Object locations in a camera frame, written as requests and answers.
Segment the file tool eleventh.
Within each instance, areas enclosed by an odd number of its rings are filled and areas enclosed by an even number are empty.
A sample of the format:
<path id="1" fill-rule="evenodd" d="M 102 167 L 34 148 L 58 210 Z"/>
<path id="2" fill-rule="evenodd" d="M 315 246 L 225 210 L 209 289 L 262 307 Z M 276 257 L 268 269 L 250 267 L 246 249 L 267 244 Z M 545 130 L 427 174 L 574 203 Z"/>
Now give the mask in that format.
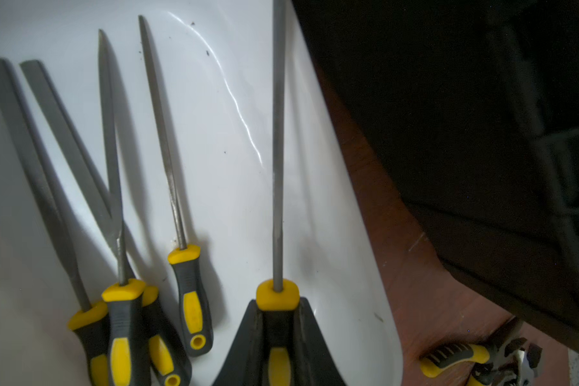
<path id="1" fill-rule="evenodd" d="M 122 190 L 117 155 L 113 85 L 106 34 L 98 32 L 98 70 L 106 169 L 109 180 L 110 244 L 117 258 L 117 283 L 102 294 L 109 307 L 109 383 L 150 385 L 151 370 L 142 312 L 144 281 L 132 278 L 125 250 Z"/>

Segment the file tool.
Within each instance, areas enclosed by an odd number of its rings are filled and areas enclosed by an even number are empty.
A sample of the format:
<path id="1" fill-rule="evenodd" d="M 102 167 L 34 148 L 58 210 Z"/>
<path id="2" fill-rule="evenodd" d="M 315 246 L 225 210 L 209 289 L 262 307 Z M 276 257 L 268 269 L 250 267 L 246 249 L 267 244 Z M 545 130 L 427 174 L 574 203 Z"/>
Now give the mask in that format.
<path id="1" fill-rule="evenodd" d="M 177 239 L 177 247 L 169 253 L 167 260 L 178 286 L 179 317 L 185 348 L 188 355 L 201 356 L 209 353 L 214 343 L 211 309 L 200 268 L 201 247 L 189 243 L 185 232 L 170 152 L 170 138 L 167 133 L 162 80 L 155 60 L 148 22 L 141 14 L 138 16 L 138 26 Z"/>
<path id="2" fill-rule="evenodd" d="M 273 2 L 273 277 L 257 287 L 257 307 L 267 317 L 262 379 L 268 385 L 294 384 L 289 344 L 292 313 L 299 304 L 297 286 L 283 275 L 283 204 L 286 81 L 286 2 Z"/>
<path id="3" fill-rule="evenodd" d="M 104 199 L 101 194 L 101 189 L 93 176 L 93 169 L 85 158 L 83 147 L 76 137 L 50 76 L 38 60 L 25 61 L 21 64 L 21 68 L 114 255 L 110 244 L 109 199 Z M 136 278 L 131 266 L 129 273 L 132 278 Z M 191 381 L 191 363 L 176 329 L 162 310 L 159 289 L 145 284 L 142 312 L 151 363 L 151 379 L 155 377 L 161 385 L 187 385 Z"/>

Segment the file tool twelfth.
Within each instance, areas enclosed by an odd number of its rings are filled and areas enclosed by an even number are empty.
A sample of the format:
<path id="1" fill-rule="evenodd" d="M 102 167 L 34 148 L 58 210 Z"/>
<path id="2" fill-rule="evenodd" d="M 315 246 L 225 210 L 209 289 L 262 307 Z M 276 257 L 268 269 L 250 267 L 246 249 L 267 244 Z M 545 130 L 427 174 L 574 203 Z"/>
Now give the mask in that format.
<path id="1" fill-rule="evenodd" d="M 70 318 L 68 328 L 85 352 L 88 378 L 92 385 L 109 384 L 109 312 L 105 302 L 91 302 L 80 276 L 77 253 L 68 226 L 56 200 L 55 187 L 47 173 L 42 143 L 37 137 L 29 110 L 21 96 L 12 67 L 0 59 L 0 112 L 17 152 L 35 203 L 60 264 L 67 274 L 80 310 Z"/>

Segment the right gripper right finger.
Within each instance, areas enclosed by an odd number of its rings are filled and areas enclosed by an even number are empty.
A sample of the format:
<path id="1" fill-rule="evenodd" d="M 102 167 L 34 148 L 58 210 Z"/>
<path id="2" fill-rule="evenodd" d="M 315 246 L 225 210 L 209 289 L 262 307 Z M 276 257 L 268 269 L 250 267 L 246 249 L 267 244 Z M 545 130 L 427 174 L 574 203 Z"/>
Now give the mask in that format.
<path id="1" fill-rule="evenodd" d="M 346 385 L 304 297 L 293 316 L 293 365 L 295 385 Z"/>

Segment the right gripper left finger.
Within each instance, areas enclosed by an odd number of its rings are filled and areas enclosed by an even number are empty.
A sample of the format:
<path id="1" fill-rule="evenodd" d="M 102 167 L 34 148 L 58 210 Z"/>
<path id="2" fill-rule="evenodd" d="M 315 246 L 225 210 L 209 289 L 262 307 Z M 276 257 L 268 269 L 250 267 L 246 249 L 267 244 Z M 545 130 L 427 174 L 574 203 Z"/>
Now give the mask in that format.
<path id="1" fill-rule="evenodd" d="M 255 300 L 247 306 L 214 386 L 262 385 L 264 316 Z"/>

